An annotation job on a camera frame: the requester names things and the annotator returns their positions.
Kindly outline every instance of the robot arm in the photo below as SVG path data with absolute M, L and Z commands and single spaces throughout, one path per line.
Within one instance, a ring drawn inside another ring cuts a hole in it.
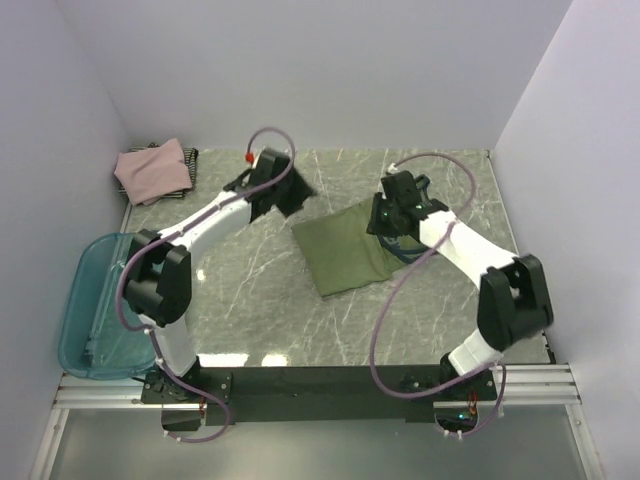
M 223 202 L 276 178 L 289 162 L 287 155 L 265 149 L 252 168 L 226 185 L 209 205 L 160 232 L 142 230 L 135 235 L 129 258 L 158 238 L 185 231 L 187 225 L 212 207 L 224 205 L 176 240 L 148 252 L 131 270 L 125 285 L 124 298 L 143 324 L 154 327 L 164 361 L 178 377 L 185 376 L 197 362 L 185 314 L 191 302 L 191 272 L 203 254 L 230 233 L 267 213 L 272 206 L 289 216 L 300 210 L 303 202 L 315 192 L 293 168 L 282 181 L 268 189 L 228 205 Z
M 455 223 L 437 251 L 471 279 L 479 302 L 477 328 L 440 362 L 441 381 L 446 381 L 499 360 L 511 345 L 550 326 L 553 313 L 540 261 L 489 242 L 442 202 L 429 199 L 425 189 L 418 189 L 416 183 L 423 181 L 407 171 L 381 179 L 384 195 L 374 197 L 368 232 L 411 235 L 429 246 Z

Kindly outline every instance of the green cloth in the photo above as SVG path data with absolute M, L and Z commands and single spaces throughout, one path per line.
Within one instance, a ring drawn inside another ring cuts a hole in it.
M 367 234 L 372 203 L 369 198 L 291 227 L 320 296 L 388 280 L 406 265 L 383 248 L 377 236 Z M 397 245 L 422 246 L 409 236 L 399 237 Z

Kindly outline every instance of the blue plastic tray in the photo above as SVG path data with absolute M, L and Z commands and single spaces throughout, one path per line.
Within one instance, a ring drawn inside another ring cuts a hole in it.
M 62 327 L 58 358 L 71 375 L 117 380 L 143 375 L 155 357 L 149 338 L 125 330 L 115 312 L 115 291 L 132 234 L 113 233 L 93 242 L 82 254 Z M 125 304 L 129 323 L 138 316 Z

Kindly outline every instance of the white wall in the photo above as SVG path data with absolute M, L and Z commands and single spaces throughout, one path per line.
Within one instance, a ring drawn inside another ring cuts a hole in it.
M 574 0 L 496 148 L 609 478 L 638 478 L 640 3 Z
M 139 143 L 493 147 L 570 0 L 58 0 Z
M 129 144 L 53 0 L 0 6 L 0 477 L 28 474 L 61 370 L 84 247 L 119 225 L 110 181 Z

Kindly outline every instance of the pink towel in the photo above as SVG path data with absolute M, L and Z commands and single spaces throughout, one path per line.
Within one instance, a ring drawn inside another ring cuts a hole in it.
M 134 205 L 149 205 L 162 195 L 191 188 L 184 152 L 175 138 L 157 148 L 119 154 L 114 174 Z

